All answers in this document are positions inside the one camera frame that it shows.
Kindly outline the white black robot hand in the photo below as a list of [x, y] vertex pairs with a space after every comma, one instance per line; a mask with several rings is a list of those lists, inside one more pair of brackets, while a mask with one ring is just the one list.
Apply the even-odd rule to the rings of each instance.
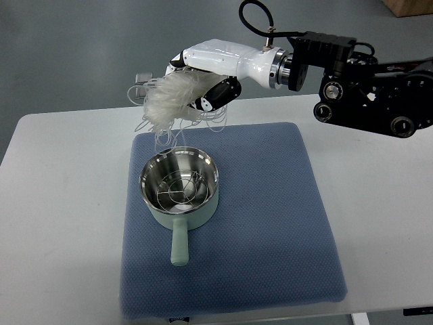
[[291, 54], [279, 48], [258, 50], [247, 45], [212, 39], [184, 49], [166, 67], [166, 74], [194, 70], [223, 76], [204, 95], [189, 106], [213, 112], [236, 99], [241, 91], [240, 81], [252, 79], [265, 89], [278, 89], [288, 81]]

